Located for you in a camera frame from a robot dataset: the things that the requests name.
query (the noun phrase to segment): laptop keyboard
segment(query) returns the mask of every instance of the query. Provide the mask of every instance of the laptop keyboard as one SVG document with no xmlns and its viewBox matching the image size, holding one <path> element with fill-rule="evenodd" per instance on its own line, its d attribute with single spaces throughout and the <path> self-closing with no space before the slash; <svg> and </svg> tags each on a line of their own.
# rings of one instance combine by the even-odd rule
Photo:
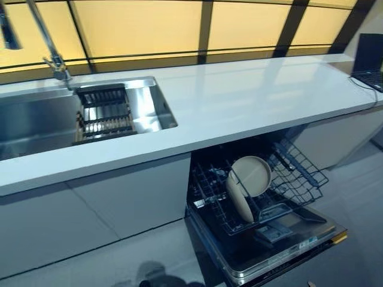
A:
<svg viewBox="0 0 383 287">
<path fill-rule="evenodd" d="M 378 91 L 383 91 L 383 75 L 380 71 L 353 72 L 352 77 L 355 77 L 356 79 L 366 83 L 367 85 L 377 89 Z"/>
</svg>

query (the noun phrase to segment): dishwasher rack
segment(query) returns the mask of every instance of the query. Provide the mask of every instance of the dishwasher rack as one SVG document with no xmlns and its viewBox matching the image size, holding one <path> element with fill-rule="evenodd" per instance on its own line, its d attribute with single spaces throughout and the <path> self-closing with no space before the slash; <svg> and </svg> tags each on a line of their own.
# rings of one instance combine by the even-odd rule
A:
<svg viewBox="0 0 383 287">
<path fill-rule="evenodd" d="M 226 191 L 231 165 L 243 154 L 232 155 L 230 148 L 221 146 L 212 156 L 215 160 L 202 163 L 196 160 L 192 164 L 189 192 L 195 208 L 210 208 L 230 236 L 312 203 L 323 196 L 320 187 L 329 181 L 290 141 L 283 139 L 264 146 L 267 146 L 266 152 L 246 154 L 262 157 L 273 174 L 269 189 L 260 196 L 251 197 L 243 187 L 254 216 L 252 223 L 241 219 Z"/>
</svg>

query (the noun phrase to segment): cable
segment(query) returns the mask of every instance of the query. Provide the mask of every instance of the cable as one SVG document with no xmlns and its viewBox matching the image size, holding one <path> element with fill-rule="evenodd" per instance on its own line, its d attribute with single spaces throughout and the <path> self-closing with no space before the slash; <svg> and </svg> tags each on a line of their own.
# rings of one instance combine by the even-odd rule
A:
<svg viewBox="0 0 383 287">
<path fill-rule="evenodd" d="M 354 85 L 357 85 L 357 86 L 359 86 L 359 87 L 361 87 L 361 88 L 365 88 L 365 89 L 367 89 L 367 90 L 372 90 L 372 91 L 373 91 L 373 94 L 375 95 L 375 102 L 373 103 L 373 105 L 372 105 L 370 108 L 366 108 L 365 110 L 367 110 L 367 109 L 372 109 L 372 108 L 376 107 L 376 105 L 378 104 L 378 101 L 379 101 L 379 100 L 378 100 L 378 93 L 376 92 L 376 90 L 375 90 L 374 88 L 369 88 L 369 87 L 361 86 L 360 84 L 358 84 L 357 82 L 355 82 L 351 76 L 348 77 L 348 79 L 349 79 L 349 81 L 352 82 Z"/>
</svg>

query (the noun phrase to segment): laptop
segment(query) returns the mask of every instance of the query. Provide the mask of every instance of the laptop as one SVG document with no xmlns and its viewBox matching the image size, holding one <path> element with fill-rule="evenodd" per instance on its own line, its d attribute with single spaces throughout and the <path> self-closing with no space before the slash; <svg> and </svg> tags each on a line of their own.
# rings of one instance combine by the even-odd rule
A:
<svg viewBox="0 0 383 287">
<path fill-rule="evenodd" d="M 383 34 L 360 34 L 351 76 L 383 92 Z"/>
</svg>

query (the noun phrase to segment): stainless steel sink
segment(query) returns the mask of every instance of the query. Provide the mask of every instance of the stainless steel sink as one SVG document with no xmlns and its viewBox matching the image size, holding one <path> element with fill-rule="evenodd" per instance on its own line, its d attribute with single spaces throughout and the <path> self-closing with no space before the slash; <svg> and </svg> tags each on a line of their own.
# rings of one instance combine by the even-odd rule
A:
<svg viewBox="0 0 383 287">
<path fill-rule="evenodd" d="M 123 84 L 126 91 L 136 133 L 177 126 L 153 77 L 103 81 L 76 88 L 116 83 Z M 78 131 L 76 118 L 81 110 L 83 103 L 78 95 L 64 88 L 0 98 L 0 160 L 73 145 Z M 109 138 L 95 136 L 95 140 Z"/>
</svg>

